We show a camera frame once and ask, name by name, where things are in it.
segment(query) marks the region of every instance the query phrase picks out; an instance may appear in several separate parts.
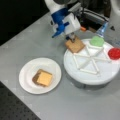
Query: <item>gray table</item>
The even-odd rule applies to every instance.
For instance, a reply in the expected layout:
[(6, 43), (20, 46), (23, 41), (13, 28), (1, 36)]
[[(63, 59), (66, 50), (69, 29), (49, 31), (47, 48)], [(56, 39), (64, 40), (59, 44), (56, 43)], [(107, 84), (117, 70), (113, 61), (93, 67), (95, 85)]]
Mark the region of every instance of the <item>gray table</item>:
[[(52, 39), (48, 14), (0, 47), (0, 80), (42, 120), (119, 120), (120, 76), (96, 91), (78, 89), (67, 78), (63, 66), (64, 39)], [(76, 32), (81, 38), (94, 34)], [(19, 84), (19, 72), (28, 61), (48, 57), (62, 69), (60, 84), (43, 95), (32, 95)]]

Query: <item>cheese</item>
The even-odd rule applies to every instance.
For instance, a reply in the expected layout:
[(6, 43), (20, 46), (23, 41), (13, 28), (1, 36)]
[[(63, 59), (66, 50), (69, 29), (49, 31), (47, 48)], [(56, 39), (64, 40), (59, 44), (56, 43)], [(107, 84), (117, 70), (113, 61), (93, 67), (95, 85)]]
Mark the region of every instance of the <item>cheese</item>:
[(37, 83), (48, 87), (52, 81), (52, 74), (42, 71), (37, 79)]

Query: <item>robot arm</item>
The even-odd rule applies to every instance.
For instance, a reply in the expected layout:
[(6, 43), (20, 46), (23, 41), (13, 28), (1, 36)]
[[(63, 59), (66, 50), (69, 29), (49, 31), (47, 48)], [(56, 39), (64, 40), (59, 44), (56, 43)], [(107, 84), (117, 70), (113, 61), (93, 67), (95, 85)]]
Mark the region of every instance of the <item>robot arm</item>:
[(61, 33), (68, 35), (80, 29), (80, 23), (73, 13), (69, 13), (65, 4), (76, 2), (77, 0), (45, 0), (50, 10), (56, 32), (52, 37)]

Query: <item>white round plate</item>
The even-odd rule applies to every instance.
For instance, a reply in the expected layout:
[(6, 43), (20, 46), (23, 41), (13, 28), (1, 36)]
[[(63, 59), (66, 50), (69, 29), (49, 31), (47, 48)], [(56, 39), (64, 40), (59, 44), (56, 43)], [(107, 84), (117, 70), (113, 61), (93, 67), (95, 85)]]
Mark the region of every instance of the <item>white round plate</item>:
[[(90, 39), (84, 39), (83, 42), (88, 45), (89, 44)], [(111, 46), (108, 43), (104, 43), (104, 51), (106, 53), (108, 53), (108, 51), (113, 48), (113, 46)], [(79, 53), (82, 54), (84, 53), (85, 49), (83, 49), (82, 51), (80, 51)], [(84, 58), (77, 58), (80, 63), (82, 63), (84, 60)], [(73, 54), (67, 50), (65, 52), (64, 55), (64, 67), (67, 71), (67, 73), (76, 81), (83, 83), (83, 84), (87, 84), (87, 85), (102, 85), (102, 84), (106, 84), (108, 82), (110, 82), (111, 80), (113, 80), (113, 78), (117, 75), (117, 73), (119, 72), (120, 69), (120, 60), (116, 60), (116, 61), (111, 61), (111, 62), (97, 62), (96, 63), (99, 70), (100, 70), (100, 74), (89, 74), (89, 73), (85, 73), (82, 72), (80, 70), (77, 69), (76, 67), (76, 63), (73, 59)], [(93, 70), (93, 68), (91, 66), (89, 66), (88, 68), (86, 67), (86, 69), (89, 70)]]
[[(42, 87), (33, 83), (32, 78), (39, 69), (43, 69), (53, 75), (51, 85)], [(48, 58), (34, 59), (21, 69), (19, 74), (19, 82), (21, 87), (32, 94), (43, 94), (53, 90), (61, 80), (61, 69), (59, 65)]]

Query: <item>wire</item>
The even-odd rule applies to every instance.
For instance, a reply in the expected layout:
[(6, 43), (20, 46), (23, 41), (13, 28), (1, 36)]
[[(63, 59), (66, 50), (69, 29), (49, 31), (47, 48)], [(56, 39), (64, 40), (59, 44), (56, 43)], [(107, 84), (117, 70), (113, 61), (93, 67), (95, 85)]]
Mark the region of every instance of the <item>wire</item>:
[(102, 18), (102, 19), (104, 19), (104, 21), (106, 21), (106, 22), (108, 22), (108, 20), (105, 18), (105, 17), (103, 17), (103, 16), (101, 16), (101, 15), (98, 15), (98, 14), (96, 14), (96, 13), (94, 13), (94, 12), (91, 12), (91, 11), (85, 11), (85, 2), (84, 2), (84, 0), (82, 0), (82, 3), (83, 3), (83, 9), (82, 9), (82, 17), (84, 17), (84, 13), (86, 12), (86, 13), (91, 13), (91, 14), (93, 14), (93, 15), (96, 15), (96, 16), (98, 16), (98, 17), (100, 17), (100, 18)]
[(98, 14), (96, 14), (96, 13), (94, 13), (94, 12), (91, 12), (91, 11), (84, 11), (84, 13), (85, 13), (85, 12), (86, 12), (86, 13), (91, 13), (91, 14), (93, 14), (93, 15), (96, 15), (96, 16), (102, 18), (104, 21), (108, 22), (108, 20), (107, 20), (105, 17), (101, 16), (101, 15), (98, 15)]

